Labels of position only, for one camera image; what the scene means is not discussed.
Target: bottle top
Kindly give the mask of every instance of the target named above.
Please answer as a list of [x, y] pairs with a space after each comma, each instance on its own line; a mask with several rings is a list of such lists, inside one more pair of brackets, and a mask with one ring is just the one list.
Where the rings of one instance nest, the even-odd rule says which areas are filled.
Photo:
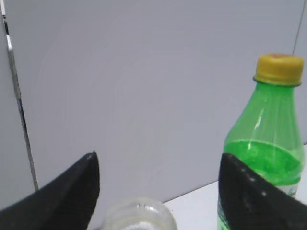
[[298, 86], [304, 68], [304, 60], [289, 54], [263, 54], [257, 63], [256, 81], [281, 85]]

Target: plastic bottle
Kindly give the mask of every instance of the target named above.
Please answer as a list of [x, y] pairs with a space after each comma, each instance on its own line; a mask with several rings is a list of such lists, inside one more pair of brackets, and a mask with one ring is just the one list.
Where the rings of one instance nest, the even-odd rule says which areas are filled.
[[[305, 164], [294, 103], [294, 87], [301, 84], [303, 66], [297, 56], [261, 55], [255, 91], [224, 142], [224, 152], [236, 155], [291, 196], [296, 194]], [[229, 229], [220, 202], [217, 229]]]
[[137, 198], [108, 211], [101, 230], [177, 230], [175, 220], [161, 202]]

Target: bottle neck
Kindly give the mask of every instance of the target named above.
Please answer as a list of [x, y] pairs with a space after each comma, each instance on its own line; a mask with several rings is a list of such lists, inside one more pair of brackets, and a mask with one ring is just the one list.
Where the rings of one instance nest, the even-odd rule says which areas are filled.
[[265, 103], [274, 101], [279, 106], [284, 105], [289, 108], [290, 104], [294, 105], [294, 87], [257, 82], [251, 99], [263, 100]]

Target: white table surface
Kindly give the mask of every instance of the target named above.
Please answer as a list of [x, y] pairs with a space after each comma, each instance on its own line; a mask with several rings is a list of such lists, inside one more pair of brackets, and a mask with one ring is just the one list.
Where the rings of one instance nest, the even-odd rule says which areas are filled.
[[[165, 205], [173, 213], [178, 230], [215, 230], [217, 222], [218, 182], [214, 182]], [[307, 204], [307, 169], [303, 171], [296, 198]]]

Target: green plastic bottle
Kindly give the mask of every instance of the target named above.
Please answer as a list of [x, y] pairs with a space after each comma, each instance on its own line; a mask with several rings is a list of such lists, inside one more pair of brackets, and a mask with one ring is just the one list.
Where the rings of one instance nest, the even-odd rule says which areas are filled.
[[[224, 152], [291, 196], [295, 196], [305, 164], [296, 120], [294, 87], [300, 85], [304, 61], [284, 54], [261, 55], [255, 91], [229, 131]], [[229, 230], [220, 201], [218, 230]]]

